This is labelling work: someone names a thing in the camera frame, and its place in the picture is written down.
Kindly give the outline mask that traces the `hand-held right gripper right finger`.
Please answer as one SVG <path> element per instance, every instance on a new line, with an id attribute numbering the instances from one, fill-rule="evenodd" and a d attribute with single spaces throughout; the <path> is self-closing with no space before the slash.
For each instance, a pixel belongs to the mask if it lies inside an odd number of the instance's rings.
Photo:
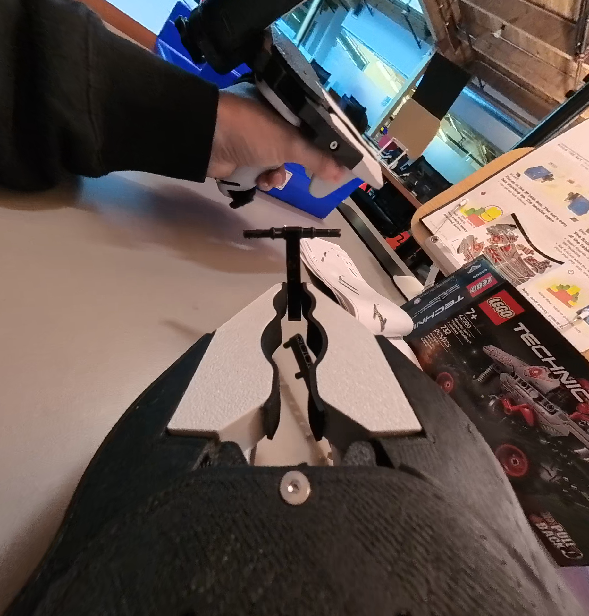
<path id="1" fill-rule="evenodd" d="M 341 463 L 356 442 L 421 435 L 421 422 L 381 343 L 403 354 L 315 287 L 301 288 L 311 353 L 304 372 L 308 422 L 314 438 L 329 444 L 332 463 Z"/>

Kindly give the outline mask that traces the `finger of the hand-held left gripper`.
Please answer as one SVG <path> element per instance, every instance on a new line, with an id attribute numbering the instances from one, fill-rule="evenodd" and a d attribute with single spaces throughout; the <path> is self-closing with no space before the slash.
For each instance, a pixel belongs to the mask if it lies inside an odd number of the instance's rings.
<path id="1" fill-rule="evenodd" d="M 342 168 L 335 181 L 318 181 L 319 188 L 341 188 L 355 179 L 380 188 L 383 183 L 378 154 L 363 138 L 355 123 L 335 98 L 320 87 L 318 148 Z"/>

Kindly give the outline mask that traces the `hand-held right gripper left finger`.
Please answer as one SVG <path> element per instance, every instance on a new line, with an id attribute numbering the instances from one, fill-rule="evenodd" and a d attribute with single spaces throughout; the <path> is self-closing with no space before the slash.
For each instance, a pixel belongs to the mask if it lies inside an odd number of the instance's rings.
<path id="1" fill-rule="evenodd" d="M 275 284 L 217 328 L 167 425 L 169 435 L 236 443 L 257 463 L 257 446 L 280 423 L 280 374 L 287 286 Z"/>

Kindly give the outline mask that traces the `black long axle pin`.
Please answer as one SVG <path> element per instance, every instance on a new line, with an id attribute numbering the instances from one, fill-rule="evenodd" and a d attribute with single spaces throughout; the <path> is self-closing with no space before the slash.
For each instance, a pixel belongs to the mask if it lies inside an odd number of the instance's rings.
<path id="1" fill-rule="evenodd" d="M 340 238 L 341 229 L 339 228 L 316 228 L 283 226 L 271 227 L 267 229 L 249 229 L 243 231 L 246 240 L 251 239 L 314 239 L 314 238 Z"/>

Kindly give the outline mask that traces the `person's left forearm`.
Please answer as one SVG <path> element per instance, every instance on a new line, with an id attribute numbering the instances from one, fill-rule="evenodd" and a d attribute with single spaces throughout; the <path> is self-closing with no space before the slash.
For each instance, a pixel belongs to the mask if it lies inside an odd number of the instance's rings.
<path id="1" fill-rule="evenodd" d="M 77 1 L 0 1 L 0 185 L 140 171 L 205 180 L 217 86 Z"/>

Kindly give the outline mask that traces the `person's left hand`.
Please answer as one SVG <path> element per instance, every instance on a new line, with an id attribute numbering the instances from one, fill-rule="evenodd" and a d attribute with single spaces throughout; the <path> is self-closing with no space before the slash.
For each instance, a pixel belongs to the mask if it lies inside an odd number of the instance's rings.
<path id="1" fill-rule="evenodd" d="M 267 191 L 286 178 L 285 164 L 296 163 L 321 180 L 343 179 L 346 169 L 309 143 L 274 109 L 226 90 L 220 91 L 213 146 L 206 177 L 227 179 L 240 167 L 261 169 L 256 185 Z"/>

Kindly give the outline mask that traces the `pink white sign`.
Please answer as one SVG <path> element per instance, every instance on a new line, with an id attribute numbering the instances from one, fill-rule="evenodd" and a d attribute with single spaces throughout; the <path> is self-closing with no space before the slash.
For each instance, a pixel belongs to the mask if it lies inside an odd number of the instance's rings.
<path id="1" fill-rule="evenodd" d="M 384 135 L 378 145 L 380 146 L 380 160 L 388 168 L 396 168 L 400 161 L 408 155 L 407 147 L 394 137 Z"/>

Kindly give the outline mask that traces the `tan panel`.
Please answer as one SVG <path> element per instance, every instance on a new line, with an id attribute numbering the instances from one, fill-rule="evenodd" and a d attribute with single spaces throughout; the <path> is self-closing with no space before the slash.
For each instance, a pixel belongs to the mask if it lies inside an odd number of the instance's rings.
<path id="1" fill-rule="evenodd" d="M 399 143 L 410 159 L 419 158 L 436 136 L 441 119 L 412 98 L 402 104 L 388 126 L 388 135 Z"/>

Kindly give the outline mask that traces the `open instruction booklet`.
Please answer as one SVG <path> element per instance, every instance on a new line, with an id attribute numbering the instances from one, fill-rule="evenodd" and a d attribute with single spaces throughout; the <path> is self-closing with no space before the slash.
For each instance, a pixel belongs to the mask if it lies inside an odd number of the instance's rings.
<path id="1" fill-rule="evenodd" d="M 300 257 L 307 269 L 331 290 L 347 312 L 374 335 L 387 338 L 415 366 L 421 368 L 405 340 L 413 332 L 413 319 L 373 289 L 340 246 L 322 238 L 304 238 L 300 241 Z"/>

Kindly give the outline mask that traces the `black panel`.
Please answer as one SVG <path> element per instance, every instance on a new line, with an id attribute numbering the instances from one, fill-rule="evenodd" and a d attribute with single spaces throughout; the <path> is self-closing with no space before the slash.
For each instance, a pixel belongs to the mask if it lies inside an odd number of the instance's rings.
<path id="1" fill-rule="evenodd" d="M 471 77 L 470 72 L 436 52 L 430 58 L 411 98 L 432 116 L 442 120 Z"/>

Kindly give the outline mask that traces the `white board stand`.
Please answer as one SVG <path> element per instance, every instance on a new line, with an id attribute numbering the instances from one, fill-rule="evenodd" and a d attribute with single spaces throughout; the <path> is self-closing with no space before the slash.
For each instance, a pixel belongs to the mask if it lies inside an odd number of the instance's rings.
<path id="1" fill-rule="evenodd" d="M 412 300 L 421 295 L 425 290 L 432 288 L 436 282 L 440 270 L 436 264 L 432 264 L 424 282 L 420 282 L 412 275 L 393 275 L 394 285 L 406 300 Z"/>

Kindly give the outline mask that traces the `black toy set box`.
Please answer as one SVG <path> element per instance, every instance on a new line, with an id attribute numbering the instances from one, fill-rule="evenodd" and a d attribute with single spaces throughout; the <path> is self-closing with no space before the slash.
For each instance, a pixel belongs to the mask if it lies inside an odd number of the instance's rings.
<path id="1" fill-rule="evenodd" d="M 474 422 L 560 566 L 589 566 L 589 362 L 485 258 L 407 302 L 424 371 Z"/>

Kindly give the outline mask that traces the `wooden board with instruction poster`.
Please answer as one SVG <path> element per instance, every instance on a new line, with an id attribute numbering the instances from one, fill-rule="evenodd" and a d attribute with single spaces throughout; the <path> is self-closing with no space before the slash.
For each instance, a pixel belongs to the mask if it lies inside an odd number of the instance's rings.
<path id="1" fill-rule="evenodd" d="M 589 360 L 589 119 L 433 198 L 411 233 L 444 275 L 487 258 Z"/>

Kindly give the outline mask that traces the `black metal bar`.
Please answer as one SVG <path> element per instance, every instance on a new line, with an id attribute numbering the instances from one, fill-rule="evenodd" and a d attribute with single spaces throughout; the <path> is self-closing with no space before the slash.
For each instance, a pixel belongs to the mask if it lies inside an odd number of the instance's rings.
<path id="1" fill-rule="evenodd" d="M 566 129 L 589 108 L 589 79 L 574 94 L 569 96 L 535 128 L 520 139 L 511 151 L 543 145 Z"/>

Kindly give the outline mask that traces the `black desk divider rail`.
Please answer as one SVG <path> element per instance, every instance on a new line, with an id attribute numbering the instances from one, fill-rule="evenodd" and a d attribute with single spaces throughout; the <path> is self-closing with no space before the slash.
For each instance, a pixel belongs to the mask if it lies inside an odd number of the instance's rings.
<path id="1" fill-rule="evenodd" d="M 403 259 L 399 258 L 385 242 L 385 238 L 366 214 L 350 198 L 342 202 L 337 209 L 391 279 L 393 275 L 415 276 Z"/>

